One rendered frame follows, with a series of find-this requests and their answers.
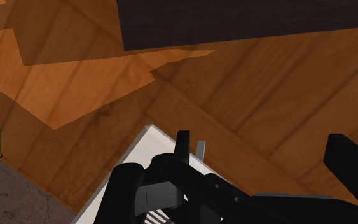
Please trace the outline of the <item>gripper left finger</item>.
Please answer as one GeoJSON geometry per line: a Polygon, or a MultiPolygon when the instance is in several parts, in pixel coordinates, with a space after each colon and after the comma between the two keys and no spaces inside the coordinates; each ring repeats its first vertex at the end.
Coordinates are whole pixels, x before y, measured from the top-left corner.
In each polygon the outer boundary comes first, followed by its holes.
{"type": "Polygon", "coordinates": [[[189,164],[189,131],[177,133],[173,153],[111,172],[94,224],[143,224],[149,211],[161,210],[174,224],[252,224],[255,202],[215,174],[189,164]]]}

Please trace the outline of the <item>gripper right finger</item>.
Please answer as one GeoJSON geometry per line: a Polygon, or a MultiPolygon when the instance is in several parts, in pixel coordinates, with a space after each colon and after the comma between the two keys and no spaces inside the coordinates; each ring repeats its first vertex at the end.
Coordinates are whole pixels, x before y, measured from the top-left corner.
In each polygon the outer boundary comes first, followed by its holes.
{"type": "Polygon", "coordinates": [[[358,200],[358,145],[343,134],[330,134],[323,162],[358,200]]]}

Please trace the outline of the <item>white flat rectangular slab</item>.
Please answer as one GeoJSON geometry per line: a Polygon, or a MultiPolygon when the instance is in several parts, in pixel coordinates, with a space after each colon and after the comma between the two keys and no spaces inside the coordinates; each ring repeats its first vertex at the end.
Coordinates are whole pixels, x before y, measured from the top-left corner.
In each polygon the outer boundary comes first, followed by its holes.
{"type": "MultiPolygon", "coordinates": [[[[172,153],[175,141],[154,125],[146,125],[118,160],[117,164],[135,162],[147,168],[151,159],[158,154],[172,153]]],[[[189,164],[202,174],[212,173],[213,170],[204,164],[199,156],[205,151],[205,142],[199,141],[196,154],[189,156],[189,164]]],[[[81,211],[70,224],[93,224],[99,210],[109,176],[106,176],[81,211]]],[[[168,216],[161,210],[151,211],[147,214],[144,224],[173,224],[168,216]]]]}

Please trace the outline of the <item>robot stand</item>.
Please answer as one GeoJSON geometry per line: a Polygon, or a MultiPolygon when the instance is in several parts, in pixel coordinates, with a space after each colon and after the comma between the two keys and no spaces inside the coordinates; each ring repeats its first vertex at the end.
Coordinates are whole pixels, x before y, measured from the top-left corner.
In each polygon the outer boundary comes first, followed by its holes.
{"type": "Polygon", "coordinates": [[[116,3],[126,51],[358,28],[358,0],[116,3]]]}

